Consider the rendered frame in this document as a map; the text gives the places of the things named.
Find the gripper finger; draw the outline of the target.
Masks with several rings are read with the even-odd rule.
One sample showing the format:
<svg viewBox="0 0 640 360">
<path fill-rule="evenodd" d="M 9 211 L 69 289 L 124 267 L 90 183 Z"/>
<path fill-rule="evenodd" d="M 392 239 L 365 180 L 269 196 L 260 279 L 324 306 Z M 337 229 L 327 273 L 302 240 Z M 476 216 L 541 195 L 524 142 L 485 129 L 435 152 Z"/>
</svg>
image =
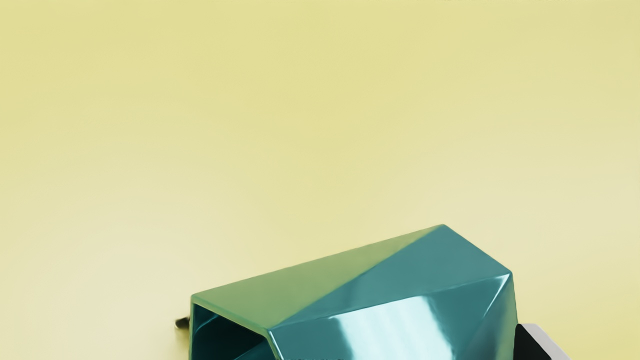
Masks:
<svg viewBox="0 0 640 360">
<path fill-rule="evenodd" d="M 572 360 L 541 326 L 519 323 L 515 328 L 514 360 Z"/>
</svg>

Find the teal faceted mug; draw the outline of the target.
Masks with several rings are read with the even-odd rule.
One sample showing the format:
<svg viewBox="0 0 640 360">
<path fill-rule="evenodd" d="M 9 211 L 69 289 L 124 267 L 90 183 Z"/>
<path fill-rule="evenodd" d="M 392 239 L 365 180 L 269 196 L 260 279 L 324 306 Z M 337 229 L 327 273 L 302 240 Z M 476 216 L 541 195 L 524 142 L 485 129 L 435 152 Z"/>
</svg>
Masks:
<svg viewBox="0 0 640 360">
<path fill-rule="evenodd" d="M 514 276 L 441 224 L 201 291 L 189 360 L 514 360 Z"/>
</svg>

